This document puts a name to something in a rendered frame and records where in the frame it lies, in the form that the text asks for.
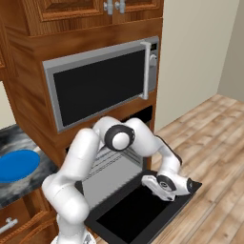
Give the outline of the silver microwave oven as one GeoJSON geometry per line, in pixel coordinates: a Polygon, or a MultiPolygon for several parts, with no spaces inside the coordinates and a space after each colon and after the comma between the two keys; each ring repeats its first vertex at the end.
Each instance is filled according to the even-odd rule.
{"type": "Polygon", "coordinates": [[[134,98],[141,98],[145,47],[140,43],[143,41],[152,44],[150,56],[157,56],[157,65],[150,66],[150,93],[156,87],[157,36],[43,62],[54,121],[59,132],[134,98]]]}

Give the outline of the wooden drawer front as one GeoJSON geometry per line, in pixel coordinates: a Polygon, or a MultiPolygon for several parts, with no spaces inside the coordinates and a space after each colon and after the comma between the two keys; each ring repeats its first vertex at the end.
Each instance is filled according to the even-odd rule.
{"type": "Polygon", "coordinates": [[[50,211],[51,206],[41,189],[34,190],[0,209],[0,228],[6,224],[8,217],[18,220],[17,224],[0,234],[0,244],[19,244],[50,211]]]}

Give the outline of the wooden base cupboard door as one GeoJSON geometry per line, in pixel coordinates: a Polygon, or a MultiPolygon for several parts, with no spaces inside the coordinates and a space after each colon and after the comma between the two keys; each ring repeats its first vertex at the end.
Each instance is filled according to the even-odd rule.
{"type": "Polygon", "coordinates": [[[57,235],[58,228],[53,217],[32,230],[19,244],[51,244],[57,235]]]}

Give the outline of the metal oven rack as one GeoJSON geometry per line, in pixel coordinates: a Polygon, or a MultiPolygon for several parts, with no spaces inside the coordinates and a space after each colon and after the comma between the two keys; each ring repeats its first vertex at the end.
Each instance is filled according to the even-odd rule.
{"type": "Polygon", "coordinates": [[[127,163],[134,164],[139,168],[143,168],[143,157],[138,155],[132,148],[127,148],[123,152],[114,152],[108,148],[103,148],[96,156],[86,180],[98,173],[101,173],[109,166],[113,166],[115,164],[125,166],[127,163]]]}

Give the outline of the tall wooden oven cabinet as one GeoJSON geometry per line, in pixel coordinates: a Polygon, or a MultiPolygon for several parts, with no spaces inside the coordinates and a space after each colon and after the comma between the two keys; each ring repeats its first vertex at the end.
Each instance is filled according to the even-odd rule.
{"type": "Polygon", "coordinates": [[[0,21],[0,44],[10,65],[1,73],[14,118],[21,129],[58,166],[66,156],[78,130],[96,119],[82,122],[64,132],[56,129],[51,100],[43,71],[44,60],[100,49],[150,36],[162,35],[163,19],[153,18],[86,30],[29,36],[0,21]]]}

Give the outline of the black oven door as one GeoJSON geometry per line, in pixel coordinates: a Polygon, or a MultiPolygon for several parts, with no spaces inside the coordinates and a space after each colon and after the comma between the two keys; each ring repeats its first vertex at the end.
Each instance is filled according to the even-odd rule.
{"type": "Polygon", "coordinates": [[[157,236],[192,200],[201,183],[193,183],[193,192],[163,201],[141,184],[146,170],[91,210],[85,224],[109,244],[152,244],[157,236]]]}

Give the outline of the black built-in oven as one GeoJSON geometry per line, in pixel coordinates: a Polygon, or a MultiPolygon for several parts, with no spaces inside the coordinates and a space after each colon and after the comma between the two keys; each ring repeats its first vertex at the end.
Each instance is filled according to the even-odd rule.
{"type": "Polygon", "coordinates": [[[128,123],[132,122],[134,118],[138,118],[144,124],[147,124],[152,119],[152,114],[153,107],[149,106],[131,115],[127,121],[119,121],[113,117],[105,116],[100,118],[91,128],[81,129],[76,134],[67,153],[65,162],[63,163],[63,171],[64,175],[69,180],[79,182],[81,188],[84,190],[85,199],[88,201],[91,208],[94,208],[118,191],[122,186],[138,175],[147,165],[147,160],[144,158],[143,168],[129,163],[125,166],[115,164],[86,180],[96,156],[103,148],[108,148],[114,152],[123,152],[127,149],[125,147],[120,147],[119,149],[114,148],[112,150],[109,145],[112,146],[113,141],[105,141],[107,138],[107,130],[111,127],[115,127],[116,129],[121,126],[128,127],[128,123]]]}

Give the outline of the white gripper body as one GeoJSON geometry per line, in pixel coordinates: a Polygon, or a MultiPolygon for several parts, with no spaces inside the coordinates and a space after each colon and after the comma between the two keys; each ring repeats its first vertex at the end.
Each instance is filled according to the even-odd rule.
{"type": "Polygon", "coordinates": [[[141,179],[143,186],[147,186],[153,195],[158,196],[163,201],[174,201],[175,194],[172,189],[165,183],[158,183],[153,175],[144,175],[141,179]]]}

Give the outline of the blue plate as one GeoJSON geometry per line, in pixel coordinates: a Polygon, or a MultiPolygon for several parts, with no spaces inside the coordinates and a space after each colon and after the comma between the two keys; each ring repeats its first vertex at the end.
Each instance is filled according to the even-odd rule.
{"type": "Polygon", "coordinates": [[[29,176],[39,163],[40,156],[31,150],[18,150],[0,156],[0,183],[11,183],[29,176]]]}

